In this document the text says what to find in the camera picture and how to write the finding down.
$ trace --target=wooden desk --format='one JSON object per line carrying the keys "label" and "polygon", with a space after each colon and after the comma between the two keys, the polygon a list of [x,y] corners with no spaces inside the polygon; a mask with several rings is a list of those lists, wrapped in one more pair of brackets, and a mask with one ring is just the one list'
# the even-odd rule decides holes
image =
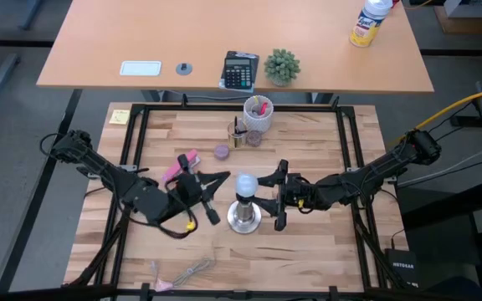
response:
{"label": "wooden desk", "polygon": [[[109,108],[98,152],[112,162],[120,158],[126,126],[110,125],[108,119],[112,110],[130,107],[129,103],[114,103]],[[374,106],[355,106],[355,110],[363,155],[369,162],[385,152],[377,114]],[[260,147],[233,150],[226,161],[217,161],[213,158],[213,148],[218,143],[226,143],[226,126],[236,114],[240,116],[241,112],[151,112],[141,158],[141,167],[149,167],[150,171],[143,176],[160,179],[178,155],[192,148],[198,149],[202,159],[198,170],[231,171],[232,175],[215,195],[214,206],[222,219],[215,227],[208,222],[201,206],[194,207],[198,230],[183,240],[130,223],[119,288],[139,288],[143,282],[153,283],[152,261],[160,264],[159,278],[172,281],[195,261],[214,254],[216,266],[194,275],[181,289],[314,292],[327,291],[328,286],[336,285],[341,292],[362,291],[351,207],[335,204],[327,212],[309,215],[291,208],[283,232],[273,229],[274,219],[267,213],[263,213],[259,229],[249,235],[232,232],[226,220],[228,207],[235,199],[235,178],[241,171],[266,176],[274,171],[279,159],[286,159],[290,162],[290,172],[301,172],[309,181],[343,172],[336,115],[275,112],[273,124]],[[136,132],[140,123],[138,119]],[[99,186],[98,181],[92,181],[88,190]],[[384,188],[393,192],[391,186]],[[273,191],[275,189],[260,187],[257,196],[271,198]],[[65,282],[77,278],[100,249],[110,199],[111,193],[105,190],[85,198]],[[403,229],[399,207],[391,196],[382,192],[376,195],[373,208],[381,247],[389,247],[391,235]],[[187,218],[178,215],[165,226],[181,231],[186,223]],[[396,236],[396,244],[407,248],[403,233]],[[372,283],[376,285],[374,262],[368,248],[367,252]],[[106,275],[112,270],[113,257],[111,252]]]}
{"label": "wooden desk", "polygon": [[[401,3],[369,48],[349,42],[364,0],[74,0],[38,79],[67,88],[217,89],[228,50],[259,54],[258,91],[433,92]],[[286,88],[264,76],[273,48],[302,69]],[[120,76],[126,60],[162,61],[157,77]],[[176,73],[190,63],[188,76]]]}

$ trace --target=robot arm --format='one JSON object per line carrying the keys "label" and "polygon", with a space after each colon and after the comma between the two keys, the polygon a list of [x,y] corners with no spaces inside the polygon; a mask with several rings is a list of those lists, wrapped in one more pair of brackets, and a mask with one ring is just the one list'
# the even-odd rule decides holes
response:
{"label": "robot arm", "polygon": [[261,186],[278,185],[279,193],[275,200],[240,195],[237,198],[238,201],[254,202],[272,217],[277,217],[274,229],[282,231],[286,224],[285,207],[297,207],[306,214],[313,210],[328,210],[336,202],[349,205],[357,197],[365,203],[367,196],[380,189],[385,178],[401,175],[410,163],[430,165],[440,157],[440,150],[440,145],[428,132],[411,131],[399,145],[372,163],[355,171],[326,176],[315,184],[309,183],[299,173],[288,173],[288,162],[282,160],[272,175],[258,179]]}
{"label": "robot arm", "polygon": [[[157,188],[157,181],[140,177],[108,162],[92,149],[89,134],[81,130],[72,130],[62,137],[54,145],[51,155],[65,163],[83,164],[88,172],[100,177],[105,188],[113,192],[116,202],[128,206],[133,212],[142,213],[148,226],[158,227],[167,235],[184,238],[196,230],[197,221],[190,208],[199,202],[203,203],[213,225],[220,222],[210,202],[215,191],[230,176],[229,171],[195,174],[189,167],[186,156],[181,155],[178,162],[183,172],[165,185],[165,193]],[[176,183],[172,190],[168,188],[171,183]],[[175,233],[161,226],[164,221],[180,212],[187,212],[193,222],[193,227],[188,227],[187,232]]]}

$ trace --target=potted plant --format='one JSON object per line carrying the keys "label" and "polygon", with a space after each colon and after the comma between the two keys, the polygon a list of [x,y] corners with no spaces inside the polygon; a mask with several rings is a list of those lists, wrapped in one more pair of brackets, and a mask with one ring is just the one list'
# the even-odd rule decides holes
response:
{"label": "potted plant", "polygon": [[290,51],[273,49],[273,55],[270,55],[264,63],[265,75],[273,84],[285,87],[292,79],[297,78],[300,72],[299,62]]}

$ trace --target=yellow sticky note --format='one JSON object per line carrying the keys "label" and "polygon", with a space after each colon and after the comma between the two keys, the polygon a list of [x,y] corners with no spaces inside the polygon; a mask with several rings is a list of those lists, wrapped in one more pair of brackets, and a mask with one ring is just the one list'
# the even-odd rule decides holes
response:
{"label": "yellow sticky note", "polygon": [[129,119],[129,110],[113,110],[113,115],[110,116],[109,123],[112,125],[125,125]]}

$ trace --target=pen holder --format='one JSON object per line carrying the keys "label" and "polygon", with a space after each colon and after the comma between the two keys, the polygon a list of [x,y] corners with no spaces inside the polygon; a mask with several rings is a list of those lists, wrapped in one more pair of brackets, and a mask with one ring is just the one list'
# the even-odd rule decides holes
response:
{"label": "pen holder", "polygon": [[[239,148],[245,144],[247,141],[247,133],[243,134],[235,134],[233,128],[234,128],[234,123],[230,122],[228,124],[228,146],[230,148]],[[238,121],[238,130],[239,131],[245,131],[247,130],[247,125],[243,121]]]}
{"label": "pen holder", "polygon": [[[262,115],[254,115],[252,113],[254,108],[262,107],[263,104],[267,104],[267,108]],[[244,102],[243,106],[243,121],[249,128],[249,130],[257,130],[261,133],[266,132],[271,126],[271,118],[273,115],[274,107],[270,99],[265,96],[252,96]]]}

